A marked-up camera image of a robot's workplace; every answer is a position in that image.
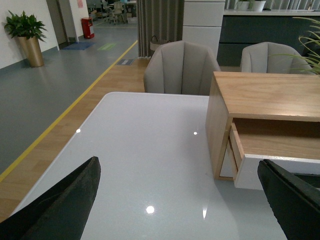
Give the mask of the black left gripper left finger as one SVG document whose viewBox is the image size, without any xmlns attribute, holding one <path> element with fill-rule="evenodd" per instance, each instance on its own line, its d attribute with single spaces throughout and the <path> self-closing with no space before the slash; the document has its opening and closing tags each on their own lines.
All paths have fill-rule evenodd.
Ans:
<svg viewBox="0 0 320 240">
<path fill-rule="evenodd" d="M 1 222 L 2 240 L 79 240 L 101 177 L 93 156 L 50 189 Z"/>
</svg>

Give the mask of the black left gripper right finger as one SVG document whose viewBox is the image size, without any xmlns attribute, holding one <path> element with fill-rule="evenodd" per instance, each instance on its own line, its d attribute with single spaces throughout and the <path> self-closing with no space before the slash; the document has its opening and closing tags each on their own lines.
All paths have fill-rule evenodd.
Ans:
<svg viewBox="0 0 320 240">
<path fill-rule="evenodd" d="M 320 238 L 320 176 L 291 173 L 261 160 L 258 178 L 277 222 L 288 240 Z"/>
</svg>

